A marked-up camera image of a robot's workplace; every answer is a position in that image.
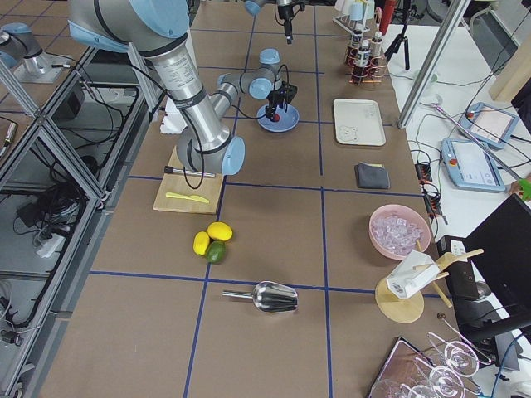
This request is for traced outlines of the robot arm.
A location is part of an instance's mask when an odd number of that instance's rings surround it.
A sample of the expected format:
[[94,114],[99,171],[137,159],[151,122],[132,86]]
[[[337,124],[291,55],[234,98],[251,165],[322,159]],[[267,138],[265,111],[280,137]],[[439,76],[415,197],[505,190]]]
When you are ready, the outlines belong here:
[[280,75],[280,54],[260,53],[260,66],[251,72],[220,77],[208,94],[192,61],[186,40],[189,9],[185,1],[72,1],[71,36],[98,49],[125,53],[134,45],[153,64],[168,97],[186,122],[177,144],[178,158],[196,172],[235,175],[244,163],[242,138],[222,123],[222,117],[243,94],[268,100],[262,117],[274,119],[277,107],[287,107],[297,89]]
[[[244,1],[247,12],[255,17],[261,9],[270,1],[266,0],[247,0]],[[275,20],[284,29],[285,39],[288,45],[293,42],[292,21],[298,12],[303,12],[306,8],[306,1],[296,0],[276,0],[271,1],[275,4]]]

